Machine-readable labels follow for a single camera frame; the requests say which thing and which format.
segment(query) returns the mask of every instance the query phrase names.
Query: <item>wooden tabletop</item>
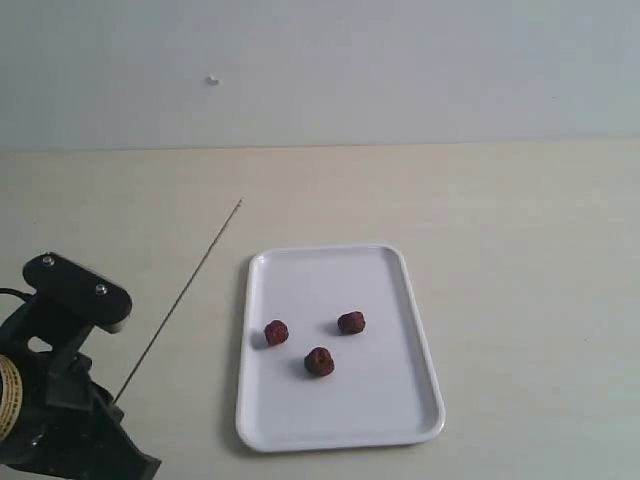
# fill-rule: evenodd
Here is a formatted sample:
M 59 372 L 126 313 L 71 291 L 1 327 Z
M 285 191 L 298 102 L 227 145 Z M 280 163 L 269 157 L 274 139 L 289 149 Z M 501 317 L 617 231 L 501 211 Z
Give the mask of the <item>wooden tabletop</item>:
M 639 158 L 640 140 L 5 154 L 0 285 L 54 250 L 125 286 L 127 327 L 83 350 L 114 393 L 163 326 L 119 402 L 158 480 L 635 479 Z M 234 428 L 248 260 L 372 242 L 406 258 L 444 431 L 252 453 Z

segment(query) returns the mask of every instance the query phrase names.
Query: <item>cable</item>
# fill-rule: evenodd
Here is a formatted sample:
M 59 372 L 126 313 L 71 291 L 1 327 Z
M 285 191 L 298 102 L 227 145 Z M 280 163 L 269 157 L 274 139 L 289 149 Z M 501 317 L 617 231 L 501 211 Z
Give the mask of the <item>cable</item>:
M 15 288 L 0 288 L 0 295 L 3 294 L 18 297 L 23 302 L 28 302 L 33 297 L 33 295 L 31 295 L 30 293 L 24 293 L 20 290 L 16 290 Z

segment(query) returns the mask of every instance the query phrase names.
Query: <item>white tray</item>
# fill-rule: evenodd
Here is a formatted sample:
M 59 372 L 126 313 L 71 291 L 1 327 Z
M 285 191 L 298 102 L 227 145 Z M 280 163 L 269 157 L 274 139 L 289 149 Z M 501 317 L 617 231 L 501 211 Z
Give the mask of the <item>white tray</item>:
M 338 317 L 360 310 L 364 332 Z M 282 320 L 289 339 L 268 347 Z M 329 349 L 335 371 L 312 378 L 305 355 Z M 236 426 L 262 452 L 425 442 L 444 404 L 402 255 L 380 245 L 275 249 L 249 269 Z

